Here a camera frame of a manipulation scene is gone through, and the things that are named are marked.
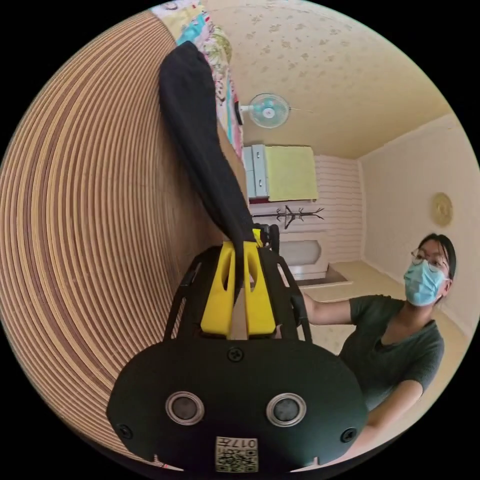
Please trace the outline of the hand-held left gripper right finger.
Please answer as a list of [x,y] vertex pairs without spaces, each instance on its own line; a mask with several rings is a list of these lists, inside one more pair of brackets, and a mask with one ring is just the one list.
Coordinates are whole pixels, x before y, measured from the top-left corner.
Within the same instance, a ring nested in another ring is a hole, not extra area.
[[247,335],[270,336],[276,331],[276,321],[255,242],[243,243],[243,271]]

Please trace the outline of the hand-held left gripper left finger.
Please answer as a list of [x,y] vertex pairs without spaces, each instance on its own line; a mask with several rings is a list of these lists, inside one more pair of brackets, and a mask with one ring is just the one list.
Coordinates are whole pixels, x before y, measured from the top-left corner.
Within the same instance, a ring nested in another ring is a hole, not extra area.
[[214,271],[200,328],[207,335],[228,335],[235,299],[236,257],[234,245],[223,242]]

